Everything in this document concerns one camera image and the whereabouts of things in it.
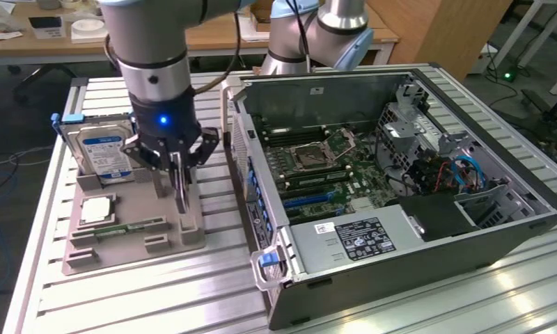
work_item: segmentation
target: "floor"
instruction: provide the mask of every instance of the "floor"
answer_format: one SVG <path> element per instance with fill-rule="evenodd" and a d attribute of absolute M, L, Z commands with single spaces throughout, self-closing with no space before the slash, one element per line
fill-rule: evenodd
<path fill-rule="evenodd" d="M 502 45 L 514 26 L 516 21 L 500 25 L 492 36 L 494 45 Z M 512 51 L 513 55 L 520 53 L 534 34 L 534 30 L 525 32 Z M 258 65 L 261 58 L 246 57 L 246 63 Z M 200 64 L 200 72 L 222 70 L 226 64 L 228 60 L 224 58 L 204 59 Z M 501 65 L 501 70 L 509 64 L 510 62 L 506 61 Z M 0 153 L 18 152 L 33 147 L 53 145 L 56 134 L 50 128 L 49 117 L 52 113 L 61 112 L 64 108 L 69 79 L 60 73 L 49 74 L 29 90 L 28 106 L 18 106 L 12 101 L 10 89 L 22 76 L 33 71 L 33 68 L 34 66 L 24 66 L 22 74 L 13 76 L 5 67 L 0 67 Z M 74 64 L 70 68 L 80 77 L 112 77 L 116 75 L 106 63 Z M 537 91 L 542 98 L 553 104 L 557 97 L 552 96 L 548 90 L 557 81 L 557 42 L 554 40 L 546 42 L 528 69 L 530 78 L 517 78 L 512 87 L 516 90 L 528 88 Z M 512 93 L 508 88 L 494 85 L 478 75 L 469 76 L 464 83 L 486 103 Z M 496 108 L 517 116 L 526 113 L 524 106 L 520 104 L 520 97 L 504 100 L 496 104 Z M 44 160 L 49 157 L 49 153 L 49 150 L 29 153 L 21 157 L 21 163 Z M 6 186 L 0 192 L 0 228 L 10 254 L 10 275 L 3 285 L 0 286 L 0 332 L 26 246 L 46 167 L 46 164 L 21 166 L 17 171 L 16 188 L 10 191 L 10 186 Z M 9 173 L 12 168 L 13 165 L 10 164 L 0 166 L 0 182 L 3 179 L 3 173 Z M 0 281 L 6 270 L 8 261 L 3 258 L 3 252 L 0 251 Z"/>

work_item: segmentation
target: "blue pcie slot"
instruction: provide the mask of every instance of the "blue pcie slot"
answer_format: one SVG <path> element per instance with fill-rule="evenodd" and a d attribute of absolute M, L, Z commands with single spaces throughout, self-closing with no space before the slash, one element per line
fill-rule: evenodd
<path fill-rule="evenodd" d="M 329 202 L 333 197 L 334 197 L 334 191 L 330 191 L 329 193 L 325 193 L 318 196 L 310 196 L 305 198 L 298 198 L 296 200 L 288 200 L 285 201 L 282 206 L 285 207 L 285 209 L 290 209 L 292 207 L 300 207 L 302 205 Z"/>

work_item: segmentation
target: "power supply label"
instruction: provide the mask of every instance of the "power supply label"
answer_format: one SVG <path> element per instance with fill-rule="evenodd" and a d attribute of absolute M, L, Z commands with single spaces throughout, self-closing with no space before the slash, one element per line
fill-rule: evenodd
<path fill-rule="evenodd" d="M 82 141 L 94 173 L 105 179 L 125 177 L 132 173 L 128 156 L 121 152 L 120 136 L 90 138 Z"/>
<path fill-rule="evenodd" d="M 336 232 L 349 259 L 353 261 L 396 250 L 377 218 L 336 226 Z"/>

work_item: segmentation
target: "red cable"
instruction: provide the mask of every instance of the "red cable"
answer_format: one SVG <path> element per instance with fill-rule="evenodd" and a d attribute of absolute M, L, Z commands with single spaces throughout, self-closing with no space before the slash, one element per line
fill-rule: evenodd
<path fill-rule="evenodd" d="M 440 181 L 441 181 L 441 177 L 442 177 L 444 167 L 445 167 L 446 164 L 448 164 L 448 162 L 444 162 L 442 165 L 440 166 L 440 174 L 437 174 L 436 190 L 433 190 L 433 192 L 436 192 L 437 189 L 440 188 Z"/>

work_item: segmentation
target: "motherboard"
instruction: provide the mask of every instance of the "motherboard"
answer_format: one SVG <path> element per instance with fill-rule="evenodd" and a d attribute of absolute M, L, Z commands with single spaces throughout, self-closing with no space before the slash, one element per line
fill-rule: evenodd
<path fill-rule="evenodd" d="M 370 135 L 346 127 L 264 133 L 290 225 L 380 208 L 396 198 L 365 140 Z"/>

